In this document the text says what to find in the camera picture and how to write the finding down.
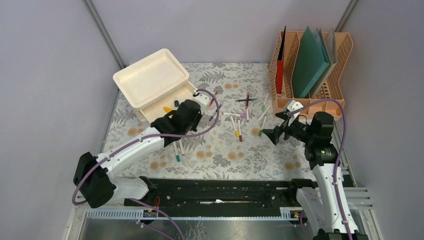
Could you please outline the yellow ink bottle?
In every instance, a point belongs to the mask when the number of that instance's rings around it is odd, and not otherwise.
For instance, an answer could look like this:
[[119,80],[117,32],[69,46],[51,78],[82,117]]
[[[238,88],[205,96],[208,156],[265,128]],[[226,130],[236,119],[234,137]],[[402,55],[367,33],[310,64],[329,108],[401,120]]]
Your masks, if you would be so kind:
[[172,111],[172,109],[171,109],[171,108],[166,107],[166,106],[164,106],[164,107],[163,107],[163,109],[164,109],[164,111],[165,111],[166,113],[170,113],[170,112]]

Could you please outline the orange clear pen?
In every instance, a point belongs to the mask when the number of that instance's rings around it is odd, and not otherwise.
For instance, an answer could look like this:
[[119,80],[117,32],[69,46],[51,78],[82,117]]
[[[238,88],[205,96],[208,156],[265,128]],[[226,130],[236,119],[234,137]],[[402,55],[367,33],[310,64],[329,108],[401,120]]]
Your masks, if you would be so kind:
[[212,106],[212,104],[214,103],[214,101],[215,101],[214,98],[216,98],[217,94],[218,94],[218,91],[215,91],[214,94],[213,94],[213,97],[211,98],[211,100],[208,104],[208,108],[210,108]]

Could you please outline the purple clear pen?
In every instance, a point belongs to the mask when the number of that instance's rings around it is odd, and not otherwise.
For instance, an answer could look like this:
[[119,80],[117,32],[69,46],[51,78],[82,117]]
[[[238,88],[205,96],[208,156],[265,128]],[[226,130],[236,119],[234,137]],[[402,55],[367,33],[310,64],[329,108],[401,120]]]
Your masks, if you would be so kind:
[[212,121],[214,119],[214,117],[217,115],[218,110],[216,109],[212,115],[210,116],[210,118],[208,119],[209,121]]

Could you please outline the green clear pen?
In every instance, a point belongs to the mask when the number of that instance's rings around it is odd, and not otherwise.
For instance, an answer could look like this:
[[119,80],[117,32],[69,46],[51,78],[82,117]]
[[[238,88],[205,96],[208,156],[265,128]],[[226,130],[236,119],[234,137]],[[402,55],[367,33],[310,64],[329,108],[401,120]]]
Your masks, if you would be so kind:
[[[246,99],[236,99],[235,102],[245,102]],[[249,101],[257,101],[256,98],[250,98]]]

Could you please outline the pink clear pen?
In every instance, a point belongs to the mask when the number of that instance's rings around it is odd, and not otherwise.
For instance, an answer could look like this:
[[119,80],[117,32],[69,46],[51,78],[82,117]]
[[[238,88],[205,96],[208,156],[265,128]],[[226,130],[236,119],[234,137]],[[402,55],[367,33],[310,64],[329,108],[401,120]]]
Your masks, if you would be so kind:
[[249,107],[250,94],[248,93],[245,100],[245,109],[247,110]]

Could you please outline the cream drawer unit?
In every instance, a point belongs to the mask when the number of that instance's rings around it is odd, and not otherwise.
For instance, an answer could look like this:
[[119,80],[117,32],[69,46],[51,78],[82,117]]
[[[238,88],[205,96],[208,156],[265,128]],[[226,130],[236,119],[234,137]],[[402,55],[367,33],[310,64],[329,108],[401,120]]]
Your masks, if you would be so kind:
[[113,80],[141,120],[152,123],[163,117],[164,107],[175,109],[179,103],[193,100],[196,87],[188,71],[166,48],[116,72]]

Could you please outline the red file folder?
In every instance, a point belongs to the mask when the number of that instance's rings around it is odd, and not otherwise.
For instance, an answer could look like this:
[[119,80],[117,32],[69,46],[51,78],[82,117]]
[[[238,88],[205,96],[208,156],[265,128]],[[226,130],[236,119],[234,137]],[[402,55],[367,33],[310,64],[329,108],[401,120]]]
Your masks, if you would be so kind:
[[278,95],[282,94],[283,74],[284,74],[284,45],[286,36],[286,26],[281,32],[281,43],[277,55],[276,75],[275,75],[275,90]]

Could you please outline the teal file folder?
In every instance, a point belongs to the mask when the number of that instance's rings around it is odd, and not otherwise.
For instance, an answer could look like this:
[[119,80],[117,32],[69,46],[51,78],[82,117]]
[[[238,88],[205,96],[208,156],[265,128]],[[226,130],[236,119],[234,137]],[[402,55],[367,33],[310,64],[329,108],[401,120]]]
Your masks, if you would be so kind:
[[313,33],[307,27],[299,42],[291,79],[294,98],[305,98],[321,75],[319,70],[324,60]]

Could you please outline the beige file folder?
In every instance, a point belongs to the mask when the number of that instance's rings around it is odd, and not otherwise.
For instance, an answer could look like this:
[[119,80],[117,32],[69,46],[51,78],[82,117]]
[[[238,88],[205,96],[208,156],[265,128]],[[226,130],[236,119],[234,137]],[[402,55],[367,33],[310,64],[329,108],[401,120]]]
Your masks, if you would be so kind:
[[320,67],[320,76],[309,91],[309,95],[313,98],[318,97],[320,89],[328,79],[336,64],[338,63],[337,44],[334,29],[324,37],[321,28],[316,28],[313,33],[315,40],[320,47],[323,58],[322,67]]

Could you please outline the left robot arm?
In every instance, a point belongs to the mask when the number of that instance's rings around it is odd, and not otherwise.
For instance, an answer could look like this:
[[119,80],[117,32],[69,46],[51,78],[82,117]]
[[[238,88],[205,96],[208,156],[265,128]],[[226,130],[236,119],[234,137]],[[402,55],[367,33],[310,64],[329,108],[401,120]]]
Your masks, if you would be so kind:
[[180,140],[189,131],[195,132],[208,106],[209,98],[197,96],[182,101],[176,110],[154,120],[142,133],[107,152],[80,156],[73,177],[82,203],[99,208],[110,200],[137,199],[148,206],[155,192],[141,178],[119,177],[120,172],[141,157]]

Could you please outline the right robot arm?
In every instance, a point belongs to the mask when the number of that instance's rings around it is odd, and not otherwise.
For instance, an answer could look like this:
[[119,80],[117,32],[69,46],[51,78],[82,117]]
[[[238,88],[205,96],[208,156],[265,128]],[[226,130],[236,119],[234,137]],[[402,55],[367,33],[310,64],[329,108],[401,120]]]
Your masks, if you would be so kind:
[[292,179],[287,201],[303,208],[315,240],[367,240],[360,233],[349,209],[343,188],[339,153],[332,144],[334,118],[329,113],[316,112],[310,124],[301,123],[289,110],[276,116],[283,120],[263,133],[274,145],[280,137],[293,137],[304,143],[304,155],[309,162],[317,186],[312,180]]

